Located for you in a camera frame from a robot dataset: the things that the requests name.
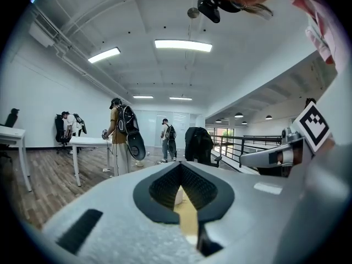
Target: white table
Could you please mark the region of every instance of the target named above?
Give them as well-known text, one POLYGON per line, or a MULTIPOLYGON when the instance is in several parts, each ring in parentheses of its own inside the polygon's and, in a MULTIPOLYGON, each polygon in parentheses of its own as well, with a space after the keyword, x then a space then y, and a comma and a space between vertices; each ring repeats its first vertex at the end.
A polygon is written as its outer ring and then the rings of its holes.
POLYGON ((24 183, 26 184, 27 190, 32 191, 31 184, 29 183, 28 177, 30 176, 26 145, 25 145, 25 133, 26 130, 10 128, 0 126, 0 143, 5 145, 17 145, 20 157, 21 170, 24 177, 24 183))
POLYGON ((73 150, 73 166, 75 169, 75 175, 77 185, 81 185, 79 179, 78 161, 77 161, 77 147, 106 147, 107 149, 107 169, 110 168, 110 149, 112 146, 111 140, 104 140, 103 138, 89 138, 89 137, 72 137, 70 144, 73 150))

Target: brown t-shirt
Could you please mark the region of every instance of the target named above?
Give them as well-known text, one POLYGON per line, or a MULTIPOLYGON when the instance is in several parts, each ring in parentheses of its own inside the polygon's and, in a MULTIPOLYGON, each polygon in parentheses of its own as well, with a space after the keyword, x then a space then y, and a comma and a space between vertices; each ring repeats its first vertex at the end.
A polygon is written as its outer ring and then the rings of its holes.
MULTIPOLYGON (((117 111, 117 108, 113 108, 111 110, 110 121, 114 121, 116 125, 117 120, 118 120, 118 111, 117 111)), ((114 133, 112 134, 112 142, 113 144, 123 144, 123 143, 126 144, 126 135, 120 133, 119 130, 116 128, 114 133)))

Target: wooden floor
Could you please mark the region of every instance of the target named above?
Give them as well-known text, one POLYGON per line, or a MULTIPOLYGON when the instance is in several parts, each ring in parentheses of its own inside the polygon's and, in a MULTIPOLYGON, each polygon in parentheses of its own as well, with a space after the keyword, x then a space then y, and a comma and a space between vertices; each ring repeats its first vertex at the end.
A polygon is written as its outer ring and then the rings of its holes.
MULTIPOLYGON (((147 151, 150 155, 143 160, 143 167, 137 167, 136 161, 132 159, 133 171, 154 166, 162 158, 161 148, 148 147, 147 151)), ((20 218, 38 229, 62 207, 113 175, 113 172, 102 171, 102 168, 106 167, 105 148, 84 148, 79 153, 81 187, 77 186, 74 176, 72 155, 66 152, 56 154, 56 150, 27 151, 32 186, 32 192, 28 192, 19 167, 18 152, 7 153, 13 159, 15 179, 12 180, 10 187, 14 189, 12 198, 14 207, 17 208, 20 218)), ((178 151, 177 160, 184 161, 183 155, 184 152, 178 151)), ((222 162, 220 167, 233 171, 222 162)))

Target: beige pants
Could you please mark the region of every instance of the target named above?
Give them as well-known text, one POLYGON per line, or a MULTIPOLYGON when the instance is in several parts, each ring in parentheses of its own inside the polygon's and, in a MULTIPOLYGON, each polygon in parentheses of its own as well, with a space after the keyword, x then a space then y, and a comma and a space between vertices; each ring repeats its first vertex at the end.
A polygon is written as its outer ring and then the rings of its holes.
POLYGON ((131 153, 127 144, 113 144, 113 167, 114 176, 120 176, 131 172, 131 153))

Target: air conditioner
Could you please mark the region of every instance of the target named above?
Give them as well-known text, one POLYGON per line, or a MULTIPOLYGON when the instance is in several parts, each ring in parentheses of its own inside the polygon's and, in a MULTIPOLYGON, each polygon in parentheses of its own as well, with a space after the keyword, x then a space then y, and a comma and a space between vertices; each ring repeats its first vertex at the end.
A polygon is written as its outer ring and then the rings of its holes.
POLYGON ((57 30, 42 15, 38 14, 29 28, 29 34, 44 47, 53 46, 57 30))

